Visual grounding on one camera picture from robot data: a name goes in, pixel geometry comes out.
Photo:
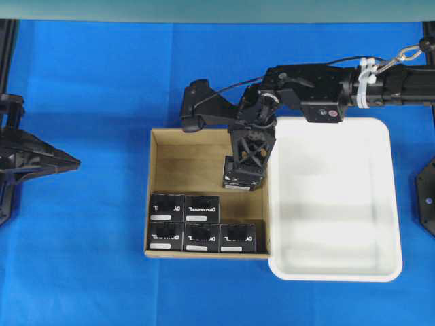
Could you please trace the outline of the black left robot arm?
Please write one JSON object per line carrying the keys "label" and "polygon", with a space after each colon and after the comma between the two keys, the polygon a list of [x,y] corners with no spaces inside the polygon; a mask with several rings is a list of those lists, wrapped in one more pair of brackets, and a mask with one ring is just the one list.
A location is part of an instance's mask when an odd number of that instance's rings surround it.
{"label": "black left robot arm", "polygon": [[51,146],[19,128],[24,115],[24,99],[1,95],[1,116],[7,120],[1,127],[1,224],[12,213],[14,192],[25,181],[77,170],[80,160]]}

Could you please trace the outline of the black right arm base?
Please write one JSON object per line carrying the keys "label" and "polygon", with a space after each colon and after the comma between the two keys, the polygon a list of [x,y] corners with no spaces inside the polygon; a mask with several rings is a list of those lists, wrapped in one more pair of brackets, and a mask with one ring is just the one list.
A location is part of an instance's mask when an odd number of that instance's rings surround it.
{"label": "black right arm base", "polygon": [[434,161],[416,176],[415,184],[420,224],[434,236]]}

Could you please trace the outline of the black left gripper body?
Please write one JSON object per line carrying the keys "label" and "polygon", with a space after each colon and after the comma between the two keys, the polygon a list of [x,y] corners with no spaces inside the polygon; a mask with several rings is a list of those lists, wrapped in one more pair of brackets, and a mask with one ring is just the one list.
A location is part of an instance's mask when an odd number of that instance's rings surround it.
{"label": "black left gripper body", "polygon": [[1,182],[16,185],[30,179],[77,170],[81,161],[23,130],[1,129]]}

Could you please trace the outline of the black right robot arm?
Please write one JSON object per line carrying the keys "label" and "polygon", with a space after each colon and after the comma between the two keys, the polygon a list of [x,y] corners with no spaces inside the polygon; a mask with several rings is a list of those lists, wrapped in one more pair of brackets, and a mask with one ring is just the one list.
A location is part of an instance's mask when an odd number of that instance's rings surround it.
{"label": "black right robot arm", "polygon": [[248,86],[229,125],[230,177],[262,178],[275,144],[276,111],[299,110],[308,122],[339,123],[350,107],[434,104],[434,67],[395,65],[384,72],[362,67],[281,65]]}

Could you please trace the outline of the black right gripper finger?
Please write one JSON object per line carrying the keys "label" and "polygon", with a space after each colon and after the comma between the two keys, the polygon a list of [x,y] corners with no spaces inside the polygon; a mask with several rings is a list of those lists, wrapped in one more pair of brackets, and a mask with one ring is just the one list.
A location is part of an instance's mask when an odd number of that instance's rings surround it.
{"label": "black right gripper finger", "polygon": [[275,130],[234,129],[230,131],[234,169],[250,177],[264,177],[275,144]]}

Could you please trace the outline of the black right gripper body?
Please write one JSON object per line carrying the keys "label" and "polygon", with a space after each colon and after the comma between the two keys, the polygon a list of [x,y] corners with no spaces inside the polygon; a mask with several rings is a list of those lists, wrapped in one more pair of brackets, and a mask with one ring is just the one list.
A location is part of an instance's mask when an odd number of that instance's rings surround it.
{"label": "black right gripper body", "polygon": [[230,119],[228,133],[236,130],[261,131],[275,136],[276,111],[279,95],[274,89],[263,88],[260,83],[246,87],[240,101],[229,102]]}

